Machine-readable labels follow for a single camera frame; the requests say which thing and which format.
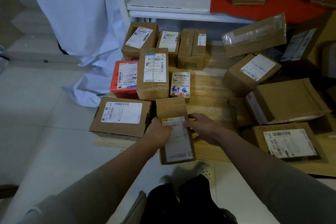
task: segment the person's right hand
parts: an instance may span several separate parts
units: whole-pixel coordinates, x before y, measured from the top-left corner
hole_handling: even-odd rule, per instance
[[[188,114],[188,117],[195,120],[185,121],[183,122],[183,126],[186,128],[191,127],[198,134],[195,140],[204,140],[209,144],[220,146],[218,140],[221,136],[226,133],[233,133],[202,113]]]

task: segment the white cloth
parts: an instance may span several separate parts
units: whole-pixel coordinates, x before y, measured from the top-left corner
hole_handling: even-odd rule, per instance
[[[65,93],[77,104],[96,107],[110,91],[114,63],[122,57],[126,35],[116,0],[37,0],[62,49],[77,56],[85,73]]]

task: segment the red mat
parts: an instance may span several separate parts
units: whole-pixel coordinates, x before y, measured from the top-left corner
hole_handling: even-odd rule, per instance
[[[289,24],[302,23],[327,11],[329,9],[310,4],[309,0],[267,0],[264,5],[232,5],[231,0],[211,0],[210,6],[210,13],[225,13],[256,21],[285,13]]]

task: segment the white label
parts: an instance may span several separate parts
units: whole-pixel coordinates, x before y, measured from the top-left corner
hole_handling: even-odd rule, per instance
[[[117,89],[134,88],[137,86],[138,63],[120,63]]]
[[[163,31],[159,48],[168,48],[168,52],[175,52],[178,32]]]
[[[152,29],[138,27],[134,34],[130,37],[130,39],[127,40],[125,44],[140,49],[146,42],[152,31]]]
[[[174,72],[171,80],[170,96],[190,97],[190,73]]]
[[[139,124],[142,103],[106,102],[102,122]]]
[[[145,58],[144,82],[166,82],[166,54],[147,53]]]
[[[258,124],[259,125],[265,125],[268,124],[267,118],[263,112],[263,110],[261,109],[257,99],[254,96],[253,92],[250,92],[247,96],[246,96],[247,102],[249,103],[254,116],[256,117]]]
[[[296,50],[299,48],[306,34],[307,34],[307,31],[302,32],[298,35],[293,35],[291,41],[289,42],[286,48],[286,51],[284,52],[281,58],[281,61],[292,60],[292,58],[294,57],[296,53]]]
[[[185,120],[183,116],[162,119],[163,126],[170,125],[173,127],[168,143],[165,146],[167,162],[175,162],[193,158],[188,131],[182,125],[184,121]]]
[[[300,44],[299,48],[296,50],[293,60],[299,60],[302,57],[302,54],[305,52],[307,45],[309,44],[311,38],[313,37],[314,33],[316,31],[316,28],[313,28],[308,31],[307,35],[303,39],[302,43]]]
[[[269,151],[277,158],[317,156],[303,128],[267,131],[264,132],[264,137]]]
[[[275,49],[274,47],[264,49],[263,53],[265,53],[271,59],[274,59],[276,62],[279,62],[282,58],[283,53],[279,50]]]
[[[240,71],[252,78],[254,81],[259,81],[275,66],[275,64],[275,62],[269,60],[261,54],[258,54],[250,62],[243,66]]]
[[[197,45],[206,46],[207,44],[207,34],[198,34]]]

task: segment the wooden table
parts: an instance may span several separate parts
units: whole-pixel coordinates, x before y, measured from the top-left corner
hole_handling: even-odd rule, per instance
[[[209,45],[206,67],[202,71],[178,69],[176,67],[169,68],[170,72],[187,71],[191,73],[191,94],[187,104],[188,113],[204,113],[226,128],[235,130],[227,104],[229,97],[234,96],[234,93],[225,88],[221,81],[226,70],[241,59],[242,57],[227,59],[224,56],[222,45]],[[103,147],[126,149],[136,141],[133,137],[121,136],[118,138],[95,136],[94,144]],[[293,166],[309,174],[336,177],[336,138],[320,135],[317,140],[329,159],[329,163],[301,163],[293,164]],[[195,143],[195,152],[197,159],[230,162],[220,147],[210,145],[204,141]]]

